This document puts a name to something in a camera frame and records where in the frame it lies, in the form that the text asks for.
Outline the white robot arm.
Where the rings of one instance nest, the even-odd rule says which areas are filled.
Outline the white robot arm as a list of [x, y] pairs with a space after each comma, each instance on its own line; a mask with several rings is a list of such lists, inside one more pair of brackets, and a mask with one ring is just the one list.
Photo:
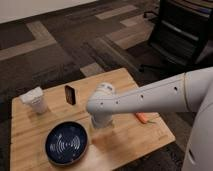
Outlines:
[[114, 114], [194, 112], [182, 171], [213, 171], [213, 67], [184, 72], [121, 94], [99, 84], [86, 110], [94, 127], [103, 128]]

